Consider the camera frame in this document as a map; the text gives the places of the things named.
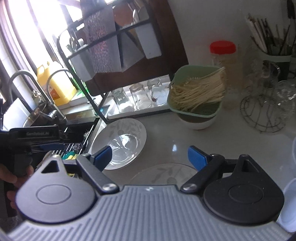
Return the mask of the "person's left hand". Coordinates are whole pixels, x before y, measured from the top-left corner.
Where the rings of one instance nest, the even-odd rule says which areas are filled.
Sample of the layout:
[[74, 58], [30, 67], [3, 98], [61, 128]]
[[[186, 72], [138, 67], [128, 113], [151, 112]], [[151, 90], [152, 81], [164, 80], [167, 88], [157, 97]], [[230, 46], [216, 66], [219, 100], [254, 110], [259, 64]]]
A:
[[30, 165], [27, 166], [26, 175], [23, 177], [17, 177], [11, 173], [6, 166], [1, 164], [1, 180], [14, 185], [14, 190], [7, 192], [6, 196], [10, 201], [11, 208], [16, 210], [16, 191], [34, 174], [34, 168]]

